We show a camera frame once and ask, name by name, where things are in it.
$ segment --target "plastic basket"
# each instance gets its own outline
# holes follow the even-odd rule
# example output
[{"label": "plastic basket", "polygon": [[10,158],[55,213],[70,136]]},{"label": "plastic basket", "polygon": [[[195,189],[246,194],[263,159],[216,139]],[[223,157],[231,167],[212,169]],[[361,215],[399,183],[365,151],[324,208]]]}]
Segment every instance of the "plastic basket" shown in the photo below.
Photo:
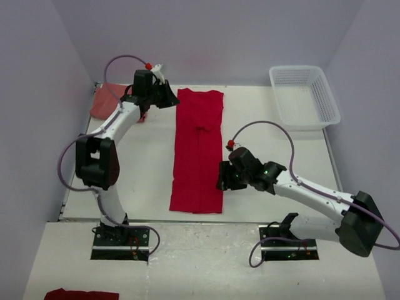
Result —
[{"label": "plastic basket", "polygon": [[279,117],[292,130],[315,130],[340,122],[340,113],[323,70],[278,66],[269,70]]}]

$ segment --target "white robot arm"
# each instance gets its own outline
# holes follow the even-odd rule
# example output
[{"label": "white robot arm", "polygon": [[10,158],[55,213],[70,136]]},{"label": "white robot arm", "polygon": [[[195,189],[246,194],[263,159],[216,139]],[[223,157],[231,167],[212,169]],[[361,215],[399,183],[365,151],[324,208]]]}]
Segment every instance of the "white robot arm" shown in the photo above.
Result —
[{"label": "white robot arm", "polygon": [[326,216],[304,217],[291,213],[279,226],[281,237],[336,241],[352,253],[366,257],[383,228],[381,223],[351,206],[354,203],[382,219],[372,197],[365,192],[353,196],[334,191],[291,174],[275,162],[262,164],[245,147],[232,149],[229,160],[219,165],[217,188],[237,190],[247,185],[293,199]]},{"label": "white robot arm", "polygon": [[[150,71],[137,70],[132,91],[132,94],[126,93],[121,98],[122,105],[117,106],[102,126],[76,142],[76,176],[81,178],[86,186],[92,188],[96,198],[101,198],[104,211],[101,215],[101,226],[110,228],[117,226],[115,222],[128,223],[116,188],[119,176],[116,146],[151,105],[169,108],[179,104],[179,100],[161,72],[160,64],[155,65]],[[96,152],[99,152],[98,159],[91,156]]]}]

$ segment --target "white wall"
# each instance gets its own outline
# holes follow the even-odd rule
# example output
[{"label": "white wall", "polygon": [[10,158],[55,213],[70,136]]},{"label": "white wall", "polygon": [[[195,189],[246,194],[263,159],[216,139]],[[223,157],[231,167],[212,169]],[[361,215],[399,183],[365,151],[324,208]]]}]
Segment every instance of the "white wall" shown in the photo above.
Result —
[{"label": "white wall", "polygon": [[[363,0],[53,0],[95,81],[118,54],[166,63],[174,84],[265,84],[279,64],[327,66]],[[138,64],[116,62],[111,81]]]},{"label": "white wall", "polygon": [[18,300],[58,216],[57,158],[87,121],[93,83],[51,1],[2,1],[0,41],[0,298]]},{"label": "white wall", "polygon": [[[342,114],[328,133],[343,187],[370,193],[398,233],[399,14],[398,0],[366,0],[327,69]],[[387,231],[379,242],[395,245]],[[399,253],[375,249],[373,254],[387,298],[399,299]]]}]

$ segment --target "red towel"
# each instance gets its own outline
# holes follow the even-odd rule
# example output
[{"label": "red towel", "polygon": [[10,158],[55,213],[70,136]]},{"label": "red towel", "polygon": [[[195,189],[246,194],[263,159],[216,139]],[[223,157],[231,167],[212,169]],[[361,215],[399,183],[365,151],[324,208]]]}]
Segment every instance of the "red towel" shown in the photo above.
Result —
[{"label": "red towel", "polygon": [[[124,95],[126,86],[113,83],[109,83],[108,86],[118,97]],[[106,120],[114,112],[117,104],[117,99],[115,99],[108,88],[103,84],[101,87],[98,87],[94,93],[94,101],[90,110],[90,115],[96,119]],[[144,114],[139,122],[144,122],[146,116],[147,113]]]},{"label": "red towel", "polygon": [[82,292],[57,289],[48,292],[44,300],[118,300],[119,294],[114,292]]},{"label": "red towel", "polygon": [[219,91],[178,91],[171,211],[222,213],[223,192],[216,183],[223,159],[223,96]]}]

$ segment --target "white table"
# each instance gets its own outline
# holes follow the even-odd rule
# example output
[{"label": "white table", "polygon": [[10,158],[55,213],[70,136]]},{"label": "white table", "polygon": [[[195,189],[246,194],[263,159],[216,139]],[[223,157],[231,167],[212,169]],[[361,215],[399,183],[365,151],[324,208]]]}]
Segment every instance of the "white table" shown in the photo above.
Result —
[{"label": "white table", "polygon": [[120,300],[384,299],[373,257],[357,257],[337,243],[317,241],[318,261],[274,261],[252,269],[255,224],[155,223],[161,246],[149,265],[91,261],[95,225],[47,224],[24,300],[43,300],[59,288],[115,292]]},{"label": "white table", "polygon": [[[243,125],[255,120],[278,121],[271,87],[173,86],[195,91],[216,89],[224,93],[222,139],[224,145]],[[92,119],[88,132],[102,121]],[[294,170],[300,176],[328,188],[337,189],[323,131],[294,132]],[[169,211],[173,181],[175,108],[152,107],[143,124],[134,125],[117,147],[121,173],[117,182],[119,198],[130,220],[199,221],[212,223],[265,223],[282,221],[288,213],[320,214],[291,199],[257,192],[249,187],[224,192],[222,214],[188,214]],[[243,131],[236,142],[247,147],[263,163],[275,161],[288,166],[290,145],[278,129],[258,124]],[[224,149],[224,159],[228,151]],[[83,187],[74,178],[73,186]],[[70,192],[63,218],[97,220],[99,209],[90,192]]]}]

